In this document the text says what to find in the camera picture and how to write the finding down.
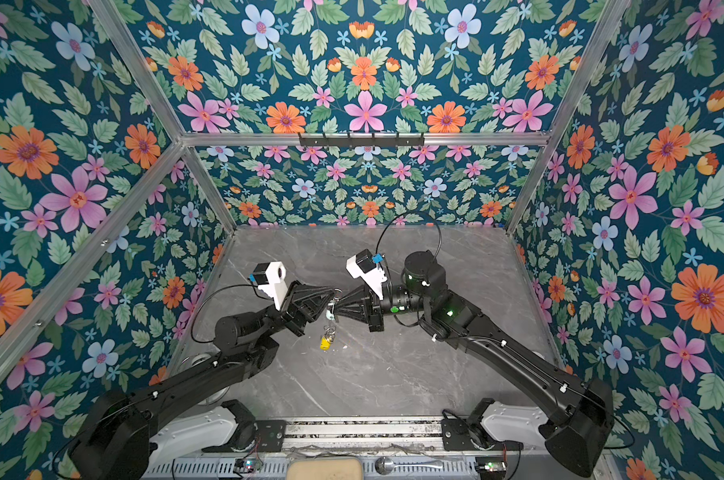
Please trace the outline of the large keyring with red grip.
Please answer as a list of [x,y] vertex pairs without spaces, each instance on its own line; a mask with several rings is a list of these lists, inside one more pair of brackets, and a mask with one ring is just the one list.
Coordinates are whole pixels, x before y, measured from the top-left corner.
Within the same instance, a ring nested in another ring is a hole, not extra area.
[[336,305],[340,301],[342,297],[342,291],[339,289],[335,289],[332,298],[327,304],[326,310],[325,310],[325,318],[327,319],[328,325],[332,328],[334,328],[338,324],[338,320],[336,318],[335,309]]

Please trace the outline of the bunch of keys yellow tag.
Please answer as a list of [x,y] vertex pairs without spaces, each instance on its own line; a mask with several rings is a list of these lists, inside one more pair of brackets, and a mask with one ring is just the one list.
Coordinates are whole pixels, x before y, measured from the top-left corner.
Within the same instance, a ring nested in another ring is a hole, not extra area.
[[329,351],[334,343],[337,333],[337,327],[335,325],[328,325],[321,337],[320,349],[322,351]]

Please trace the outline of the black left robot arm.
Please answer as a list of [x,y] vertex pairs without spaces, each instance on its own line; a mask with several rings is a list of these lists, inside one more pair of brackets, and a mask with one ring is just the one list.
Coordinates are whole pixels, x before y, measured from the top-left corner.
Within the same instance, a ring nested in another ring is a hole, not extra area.
[[274,334],[297,336],[316,321],[335,291],[293,282],[280,307],[220,318],[209,358],[155,385],[102,394],[64,451],[83,479],[139,479],[150,468],[186,454],[257,443],[256,418],[238,400],[193,414],[215,394],[267,369],[279,344]]

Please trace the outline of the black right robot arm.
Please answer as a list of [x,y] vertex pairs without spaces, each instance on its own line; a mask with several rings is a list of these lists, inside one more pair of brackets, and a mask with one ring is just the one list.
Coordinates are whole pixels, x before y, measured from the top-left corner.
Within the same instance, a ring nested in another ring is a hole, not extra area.
[[467,421],[477,444],[539,446],[580,477],[594,473],[616,423],[607,383],[583,380],[525,347],[448,286],[446,270],[429,250],[407,256],[398,284],[384,258],[369,250],[348,258],[346,269],[363,283],[336,303],[339,315],[381,332],[385,317],[415,312],[433,341],[478,358],[533,401],[531,407],[494,400],[479,405]]

